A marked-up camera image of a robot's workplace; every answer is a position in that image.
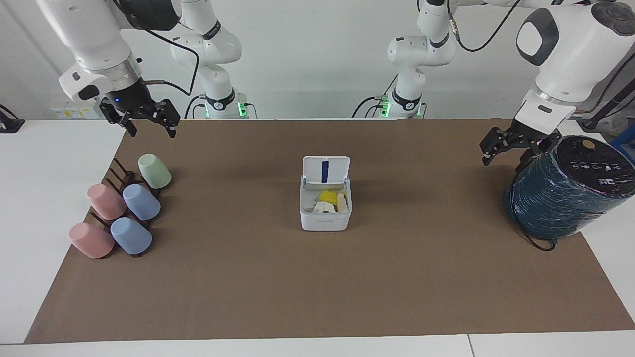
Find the green cup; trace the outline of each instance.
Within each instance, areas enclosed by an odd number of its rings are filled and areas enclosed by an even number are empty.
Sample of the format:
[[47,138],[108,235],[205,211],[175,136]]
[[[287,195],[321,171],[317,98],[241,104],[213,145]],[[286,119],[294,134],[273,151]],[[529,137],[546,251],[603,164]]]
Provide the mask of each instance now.
[[139,171],[153,189],[162,189],[172,181],[172,174],[154,154],[145,154],[139,158]]

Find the cup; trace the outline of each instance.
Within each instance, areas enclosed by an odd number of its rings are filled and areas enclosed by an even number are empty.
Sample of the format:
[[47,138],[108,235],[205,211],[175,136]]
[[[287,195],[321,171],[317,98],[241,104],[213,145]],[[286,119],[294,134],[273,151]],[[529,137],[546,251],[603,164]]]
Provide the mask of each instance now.
[[104,184],[90,187],[86,197],[95,212],[103,219],[117,219],[126,211],[126,203],[119,193]]
[[69,239],[75,248],[93,259],[103,258],[115,246],[115,241],[108,232],[86,222],[74,225],[69,231]]
[[153,189],[162,189],[172,181],[172,174],[154,154],[145,154],[139,158],[139,170]]
[[161,211],[161,204],[148,191],[140,185],[130,185],[123,190],[123,199],[128,208],[140,220],[149,220],[156,217]]
[[152,233],[139,222],[121,217],[112,223],[110,233],[117,244],[130,255],[141,254],[152,243]]

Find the black lid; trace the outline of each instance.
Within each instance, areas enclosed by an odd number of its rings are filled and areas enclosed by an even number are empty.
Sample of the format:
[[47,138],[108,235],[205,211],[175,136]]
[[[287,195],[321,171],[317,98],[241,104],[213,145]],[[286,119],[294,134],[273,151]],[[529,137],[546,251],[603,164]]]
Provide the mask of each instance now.
[[556,160],[573,180],[605,195],[630,196],[635,190],[635,168],[612,146],[589,137],[564,137]]

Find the white plastic box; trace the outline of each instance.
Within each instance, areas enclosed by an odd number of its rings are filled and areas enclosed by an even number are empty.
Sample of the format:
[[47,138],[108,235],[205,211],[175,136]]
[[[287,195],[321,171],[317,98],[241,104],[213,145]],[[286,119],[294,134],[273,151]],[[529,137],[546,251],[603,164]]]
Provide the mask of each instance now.
[[[300,178],[300,221],[305,231],[343,231],[353,209],[348,156],[305,156]],[[325,190],[344,191],[348,211],[313,213],[319,195]]]

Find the blue cup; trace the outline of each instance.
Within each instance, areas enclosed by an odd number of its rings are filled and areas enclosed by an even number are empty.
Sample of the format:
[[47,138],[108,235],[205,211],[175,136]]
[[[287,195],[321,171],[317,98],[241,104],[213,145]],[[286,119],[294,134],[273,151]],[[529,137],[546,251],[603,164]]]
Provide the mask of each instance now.
[[110,233],[117,244],[130,255],[145,252],[152,243],[152,233],[136,220],[122,217],[110,226]]
[[140,220],[149,220],[156,217],[161,211],[161,204],[148,191],[140,185],[130,185],[123,190],[123,199],[132,213]]

